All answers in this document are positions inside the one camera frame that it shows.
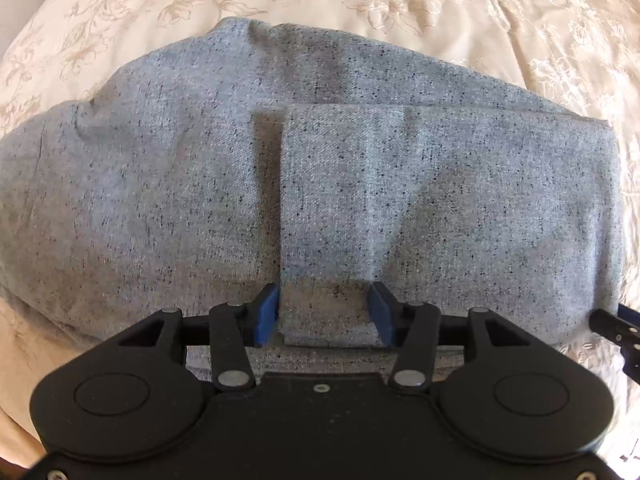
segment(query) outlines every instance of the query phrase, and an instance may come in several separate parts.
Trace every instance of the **beige embroidered fabric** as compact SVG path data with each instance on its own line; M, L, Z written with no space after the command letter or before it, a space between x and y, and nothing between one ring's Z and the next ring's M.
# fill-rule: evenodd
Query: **beige embroidered fabric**
M610 121L618 134L625 205L620 299L640 309L639 11L640 0L47 0L0 64L0 135L62 101L90 98L126 62L203 34L224 16L354 32ZM600 453L621 476L636 478L640 461L630 459L640 436L640 400L620 371L622 358L600 340L561 350L612 389L616 420ZM42 450L27 436L35 435L31 390L78 351L46 320L0 302L0 408L26 430L21 437L15 428L4 431L0 417L0 433L11 436L11 442L0 440L0 455L25 465L37 459Z

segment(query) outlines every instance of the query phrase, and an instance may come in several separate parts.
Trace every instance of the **bed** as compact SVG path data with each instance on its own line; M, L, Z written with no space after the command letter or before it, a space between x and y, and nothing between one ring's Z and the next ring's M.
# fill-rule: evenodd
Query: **bed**
M0 64L0 136L55 104L91 98L125 63L226 16L386 41L612 124L625 219L620 301L640 310L639 12L640 0L46 0ZM0 456L27 466L43 453L30 393L83 349L27 306L0 300ZM596 336L559 349L612 391L616 414L599 453L620 476L637 478L640 394L619 352Z

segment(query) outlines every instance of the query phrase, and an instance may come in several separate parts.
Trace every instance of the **gray speckled fabric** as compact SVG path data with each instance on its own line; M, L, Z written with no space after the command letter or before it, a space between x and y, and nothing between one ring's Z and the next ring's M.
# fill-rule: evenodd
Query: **gray speckled fabric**
M372 346L374 279L558 342L616 304L618 200L602 122L388 44L227 19L0 141L0 284L85 342L280 282L285 342Z

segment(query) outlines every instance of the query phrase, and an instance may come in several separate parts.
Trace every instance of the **bedspread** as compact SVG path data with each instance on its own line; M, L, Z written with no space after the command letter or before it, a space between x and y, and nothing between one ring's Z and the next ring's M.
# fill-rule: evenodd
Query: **bedspread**
M89 99L126 62L204 34L225 16L354 32L609 121L618 137L625 208L620 300L640 309L639 10L640 0L47 0L0 64L0 135L55 104ZM33 434L33 385L79 349L26 305L16 312L0 304L0 314L6 335L0 407ZM561 349L612 389L616 420L600 453L619 474L636 478L640 404L637 388L620 372L619 353L597 338Z

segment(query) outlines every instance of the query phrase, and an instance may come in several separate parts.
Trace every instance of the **screw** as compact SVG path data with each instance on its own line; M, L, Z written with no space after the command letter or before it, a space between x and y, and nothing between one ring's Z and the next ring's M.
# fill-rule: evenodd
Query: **screw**
M218 382L229 388L237 388L249 382L249 374L242 370L227 370L218 375Z
M400 386L410 386L412 388L422 386L426 380L427 377L418 370L400 370L394 375L396 384L400 384Z
M62 471L54 469L47 473L47 480L67 480L66 475Z
M314 384L314 391L316 394L327 394L329 393L330 389L331 386L329 386L328 384Z

